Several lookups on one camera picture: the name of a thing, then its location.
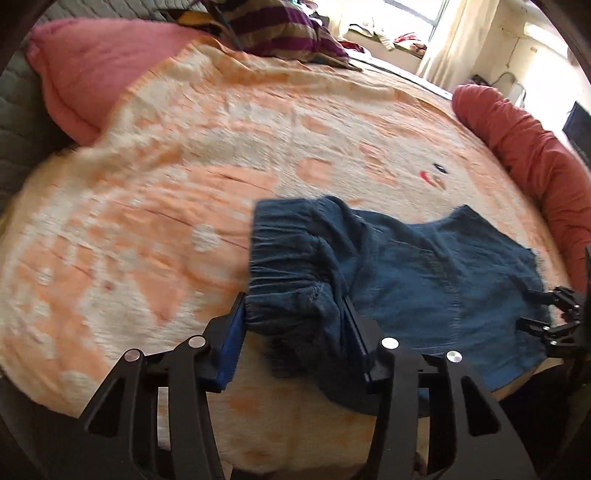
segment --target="white curtain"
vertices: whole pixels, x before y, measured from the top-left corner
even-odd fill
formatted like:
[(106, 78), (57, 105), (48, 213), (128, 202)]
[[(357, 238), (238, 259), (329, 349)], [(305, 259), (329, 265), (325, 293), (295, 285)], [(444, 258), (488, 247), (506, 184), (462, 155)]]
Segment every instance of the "white curtain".
[(498, 5), (499, 0), (450, 0), (417, 75), (449, 92), (467, 80)]
[(383, 0), (315, 0), (317, 12), (330, 18), (329, 31), (343, 38), (353, 21), (359, 23), (372, 18), (384, 4)]

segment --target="denim jeans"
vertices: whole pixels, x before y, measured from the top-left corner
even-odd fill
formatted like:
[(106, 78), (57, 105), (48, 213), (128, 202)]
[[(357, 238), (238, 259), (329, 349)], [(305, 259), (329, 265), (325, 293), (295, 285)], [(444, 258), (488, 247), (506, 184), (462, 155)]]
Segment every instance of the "denim jeans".
[(310, 374), (330, 400), (362, 413), (375, 414), (377, 399), (344, 360), (345, 295), (420, 353), (461, 352), (491, 390), (545, 358), (538, 339), (515, 329), (520, 316), (549, 319), (522, 295), (543, 290), (535, 256), (466, 205), (407, 225), (335, 197), (264, 200), (250, 275), (247, 325), (269, 337), (275, 375)]

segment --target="purple striped pillow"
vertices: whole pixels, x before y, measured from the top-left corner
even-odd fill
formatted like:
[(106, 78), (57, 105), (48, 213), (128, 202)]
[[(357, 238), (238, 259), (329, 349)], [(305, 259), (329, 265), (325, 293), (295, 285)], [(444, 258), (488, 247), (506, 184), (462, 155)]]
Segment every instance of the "purple striped pillow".
[(288, 0), (212, 0), (242, 49), (260, 57), (315, 61), (357, 70), (326, 28)]

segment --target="red pillow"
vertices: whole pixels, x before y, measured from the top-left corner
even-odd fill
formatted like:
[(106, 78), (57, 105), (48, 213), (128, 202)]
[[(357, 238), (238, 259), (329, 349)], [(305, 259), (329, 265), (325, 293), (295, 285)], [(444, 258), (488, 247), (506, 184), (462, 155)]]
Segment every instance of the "red pillow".
[(166, 22), (69, 18), (34, 27), (27, 59), (54, 122), (90, 145), (126, 87), (202, 35)]
[(585, 166), (552, 132), (494, 88), (460, 86), (452, 107), (540, 208), (573, 288), (586, 292), (584, 248), (591, 245), (591, 181)]

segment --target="bedspread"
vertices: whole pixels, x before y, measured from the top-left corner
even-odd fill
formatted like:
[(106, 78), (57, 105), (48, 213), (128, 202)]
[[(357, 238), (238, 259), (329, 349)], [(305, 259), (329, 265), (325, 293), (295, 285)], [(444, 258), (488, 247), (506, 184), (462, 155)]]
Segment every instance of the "bedspread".
[[(0, 365), (35, 401), (79, 415), (125, 350), (171, 349), (229, 310), (248, 284), (257, 200), (325, 194), (404, 222), (468, 204), (537, 248), (546, 282), (568, 282), (539, 213), (448, 102), (204, 39), (131, 87), (94, 147), (27, 181), (0, 246)], [(234, 382), (209, 397), (222, 459), (361, 464), (374, 419), (273, 378), (263, 348), (247, 335)], [(163, 419), (165, 395), (161, 407)]]

